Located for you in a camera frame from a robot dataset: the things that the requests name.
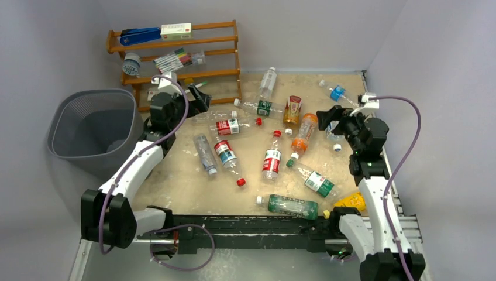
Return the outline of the clear unlabelled bottle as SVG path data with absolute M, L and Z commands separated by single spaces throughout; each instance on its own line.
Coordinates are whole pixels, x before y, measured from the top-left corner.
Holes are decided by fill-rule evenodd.
M 214 121 L 221 121 L 226 119 L 237 118 L 237 111 L 207 111 L 200 113 L 192 118 L 193 123 L 204 124 Z

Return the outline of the bottle red white label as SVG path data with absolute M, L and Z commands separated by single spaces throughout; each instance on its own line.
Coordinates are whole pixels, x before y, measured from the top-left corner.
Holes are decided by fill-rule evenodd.
M 209 132 L 213 136 L 230 136 L 247 132 L 249 129 L 261 127 L 261 118 L 231 118 L 214 121 L 209 126 Z

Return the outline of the bottle red blue label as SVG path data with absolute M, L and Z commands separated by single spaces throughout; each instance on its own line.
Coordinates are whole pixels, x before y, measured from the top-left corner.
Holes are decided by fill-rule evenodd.
M 214 145 L 214 150 L 222 166 L 235 180 L 237 186 L 243 187 L 246 180 L 241 173 L 238 158 L 227 140 L 220 140 Z

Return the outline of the clear grey crushed bottle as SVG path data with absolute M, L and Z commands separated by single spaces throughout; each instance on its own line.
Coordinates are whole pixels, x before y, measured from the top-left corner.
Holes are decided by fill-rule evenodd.
M 209 176 L 217 175 L 217 163 L 206 136 L 204 134 L 195 135 L 193 141 L 204 170 Z

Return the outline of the bottle red label red cap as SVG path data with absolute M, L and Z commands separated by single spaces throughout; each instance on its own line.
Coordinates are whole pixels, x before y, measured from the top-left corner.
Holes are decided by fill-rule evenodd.
M 270 147 L 265 152 L 262 167 L 262 175 L 266 180 L 275 180 L 279 175 L 281 151 L 279 148 L 281 132 L 275 130 L 271 139 Z

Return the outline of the green tea bottle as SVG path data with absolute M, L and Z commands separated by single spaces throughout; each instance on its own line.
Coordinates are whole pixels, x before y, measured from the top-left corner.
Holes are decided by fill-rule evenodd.
M 317 219 L 319 211 L 319 205 L 314 201 L 306 201 L 278 194 L 270 194 L 268 197 L 257 196 L 256 204 L 271 213 L 289 215 L 311 221 Z

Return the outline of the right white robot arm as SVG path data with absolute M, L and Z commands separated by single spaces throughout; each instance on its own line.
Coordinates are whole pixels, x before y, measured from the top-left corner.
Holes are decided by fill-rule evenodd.
M 350 174 L 368 209 L 371 228 L 354 210 L 336 207 L 331 212 L 328 230 L 335 238 L 344 236 L 360 260 L 361 280 L 420 280 L 426 268 L 425 258 L 415 253 L 407 240 L 394 202 L 391 199 L 392 175 L 383 157 L 389 127 L 378 118 L 340 105 L 318 111 L 319 130 L 331 122 L 335 135 L 342 135 L 350 145 Z

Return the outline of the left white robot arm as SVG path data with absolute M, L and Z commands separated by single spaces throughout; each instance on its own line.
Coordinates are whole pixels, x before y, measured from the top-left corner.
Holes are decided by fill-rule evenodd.
M 148 206 L 133 211 L 131 203 L 152 170 L 172 148 L 175 132 L 187 118 L 207 112 L 211 95 L 193 84 L 188 90 L 194 100 L 181 94 L 161 92 L 152 98 L 150 117 L 143 124 L 143 133 L 119 170 L 99 189 L 86 190 L 81 197 L 81 234 L 96 242 L 102 254 L 113 248 L 127 248 L 139 235 L 152 232 L 159 239 L 174 233 L 171 209 Z

